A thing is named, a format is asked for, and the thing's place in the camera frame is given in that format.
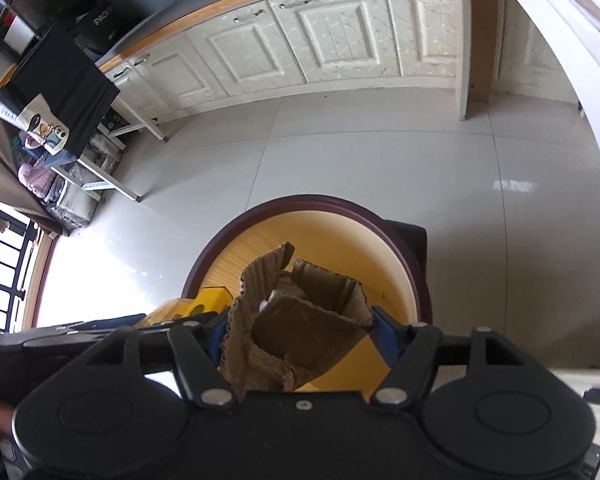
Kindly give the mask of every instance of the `cabinet panel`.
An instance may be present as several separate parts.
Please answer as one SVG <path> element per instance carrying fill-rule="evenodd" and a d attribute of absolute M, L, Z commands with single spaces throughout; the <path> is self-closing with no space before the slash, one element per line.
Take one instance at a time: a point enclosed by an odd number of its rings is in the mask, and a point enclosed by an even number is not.
<path fill-rule="evenodd" d="M 232 96 L 305 83 L 266 2 L 200 23 L 186 34 Z"/>
<path fill-rule="evenodd" d="M 389 0 L 402 75 L 456 76 L 456 1 Z"/>
<path fill-rule="evenodd" d="M 386 0 L 270 0 L 307 81 L 398 76 Z"/>
<path fill-rule="evenodd" d="M 125 101 L 144 116 L 154 118 L 173 111 L 128 62 L 109 70 L 106 76 L 120 89 Z"/>
<path fill-rule="evenodd" d="M 226 97 L 185 34 L 145 50 L 130 62 L 175 110 Z"/>
<path fill-rule="evenodd" d="M 497 88 L 532 97 L 578 101 L 554 51 L 516 0 L 506 0 Z"/>

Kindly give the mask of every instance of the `cardboard box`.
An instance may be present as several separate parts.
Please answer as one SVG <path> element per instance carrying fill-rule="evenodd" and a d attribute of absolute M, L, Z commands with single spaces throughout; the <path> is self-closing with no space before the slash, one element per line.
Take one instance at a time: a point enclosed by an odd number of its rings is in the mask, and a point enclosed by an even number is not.
<path fill-rule="evenodd" d="M 359 282 L 296 260 L 283 244 L 242 273 L 220 371 L 235 393 L 293 391 L 336 365 L 372 327 Z"/>

